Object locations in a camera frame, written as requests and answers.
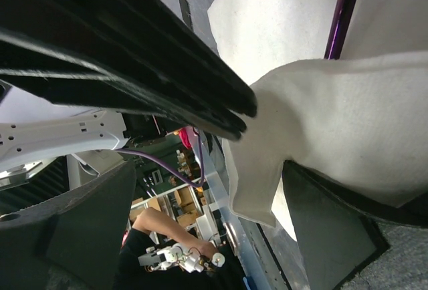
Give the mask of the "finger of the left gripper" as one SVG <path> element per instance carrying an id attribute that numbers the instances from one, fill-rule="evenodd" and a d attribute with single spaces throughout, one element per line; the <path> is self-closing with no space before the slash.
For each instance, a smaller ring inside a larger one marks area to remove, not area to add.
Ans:
<path id="1" fill-rule="evenodd" d="M 169 98 L 254 117 L 253 91 L 161 0 L 1 0 L 1 30 Z"/>
<path id="2" fill-rule="evenodd" d="M 1 80 L 53 104 L 154 114 L 230 140 L 240 139 L 247 128 L 218 102 L 194 100 L 189 94 L 169 98 L 137 82 L 109 78 L 80 59 L 5 29 L 1 30 Z"/>

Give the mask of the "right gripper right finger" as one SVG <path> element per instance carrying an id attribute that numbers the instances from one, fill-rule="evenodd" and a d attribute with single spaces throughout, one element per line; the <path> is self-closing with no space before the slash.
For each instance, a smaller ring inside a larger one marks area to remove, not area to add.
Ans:
<path id="1" fill-rule="evenodd" d="M 427 231 L 427 195 L 401 208 L 284 162 L 284 196 L 311 289 L 340 289 L 393 249 L 380 227 Z"/>

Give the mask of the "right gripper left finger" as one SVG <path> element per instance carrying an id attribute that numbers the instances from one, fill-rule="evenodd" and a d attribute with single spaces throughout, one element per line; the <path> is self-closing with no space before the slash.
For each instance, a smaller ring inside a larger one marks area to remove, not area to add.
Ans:
<path id="1" fill-rule="evenodd" d="M 2 289 L 111 289 L 134 195 L 125 162 L 1 217 Z"/>

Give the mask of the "white paper napkin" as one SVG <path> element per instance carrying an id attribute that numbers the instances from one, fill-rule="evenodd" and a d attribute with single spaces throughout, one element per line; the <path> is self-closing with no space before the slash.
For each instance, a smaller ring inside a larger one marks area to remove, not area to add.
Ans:
<path id="1" fill-rule="evenodd" d="M 336 0 L 214 0 L 221 59 L 255 92 L 243 137 L 222 143 L 229 208 L 274 227 L 286 160 L 399 207 L 427 191 L 427 0 L 357 0 L 339 59 Z"/>

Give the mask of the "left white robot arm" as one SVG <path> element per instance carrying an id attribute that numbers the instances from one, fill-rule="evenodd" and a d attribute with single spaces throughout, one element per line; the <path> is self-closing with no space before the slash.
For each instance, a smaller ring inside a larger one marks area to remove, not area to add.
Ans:
<path id="1" fill-rule="evenodd" d="M 1 169 L 150 140 L 145 116 L 236 141 L 254 92 L 161 0 L 1 0 L 1 80 L 78 116 L 1 125 Z"/>

